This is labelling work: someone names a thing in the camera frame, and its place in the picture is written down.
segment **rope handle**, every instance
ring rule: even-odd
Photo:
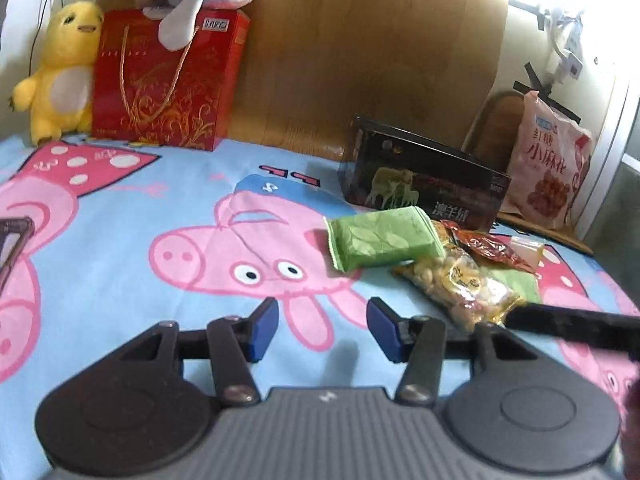
[[[127,41],[129,39],[129,25],[127,25],[124,28],[124,33],[122,35],[122,52],[120,53],[120,95],[122,96],[122,103],[124,104],[125,110],[127,111],[127,114],[129,115],[129,118],[132,121],[134,121],[137,124],[142,124],[143,126],[146,126],[147,124],[151,124],[153,121],[155,121],[160,116],[160,114],[164,112],[165,108],[167,108],[167,106],[171,102],[172,97],[174,96],[175,87],[178,85],[178,79],[180,78],[180,72],[182,71],[184,60],[186,59],[187,54],[191,49],[191,44],[193,43],[193,40],[196,37],[196,34],[199,30],[200,30],[200,27],[196,27],[196,29],[193,32],[193,37],[191,38],[191,41],[184,48],[182,57],[180,58],[180,63],[178,63],[178,68],[175,71],[174,80],[171,82],[171,87],[169,88],[169,91],[167,92],[166,97],[164,98],[164,102],[158,108],[158,110],[156,110],[156,112],[153,115],[151,115],[151,117],[146,118],[144,121],[139,121],[133,116],[131,105],[127,101],[127,94],[124,90],[124,60],[125,60],[125,53],[127,51]]]

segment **gift bag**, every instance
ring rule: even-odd
[[[549,229],[564,226],[593,151],[591,132],[553,111],[531,91],[507,174],[507,200],[525,220]]]
[[[159,42],[160,23],[141,10],[105,16],[92,134],[213,150],[227,134],[249,19],[203,10],[193,39],[177,52]]]

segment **cartoon pig eye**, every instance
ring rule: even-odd
[[[288,280],[303,280],[305,278],[304,270],[286,260],[278,263],[278,272],[283,278],[287,278]]]
[[[236,280],[243,285],[258,285],[262,281],[260,271],[247,264],[236,265],[233,274]]]
[[[611,371],[606,372],[606,376],[607,385],[610,387],[611,391],[613,391],[613,393],[615,394],[618,393],[620,391],[620,388],[618,386],[618,378]]]

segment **plush toy's belly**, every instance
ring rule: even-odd
[[[56,75],[49,89],[49,102],[60,115],[84,110],[91,98],[94,75],[90,67],[65,68]]]

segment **cartoon pig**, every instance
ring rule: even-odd
[[[566,262],[552,248],[547,246],[544,251],[542,264],[538,268],[540,294],[543,303],[564,306],[568,308],[580,308],[599,312],[601,309],[593,303],[584,290],[578,278],[571,271]],[[612,287],[615,282],[606,273],[599,273],[601,279]],[[619,290],[617,284],[612,290]],[[622,296],[626,303],[620,304]],[[638,314],[631,306],[633,303],[621,290],[616,295],[620,310],[627,315]],[[587,345],[567,343],[559,339],[558,346],[567,364],[575,371],[597,384],[616,401],[623,420],[626,415],[626,394],[633,382],[638,378],[638,368],[630,362],[626,356],[618,352],[604,350],[591,350]]]
[[[33,152],[20,171],[0,185],[0,218],[28,216],[36,227],[0,296],[0,383],[22,367],[40,334],[40,286],[31,256],[71,224],[78,197],[117,182],[156,158],[53,142]]]
[[[257,214],[270,217],[255,219]],[[333,270],[320,214],[277,196],[240,191],[223,198],[214,217],[214,226],[156,238],[149,249],[156,275],[194,292],[273,296],[282,302],[295,337],[315,351],[334,342],[318,295],[354,325],[367,327],[366,301],[351,290],[359,273],[346,276]]]

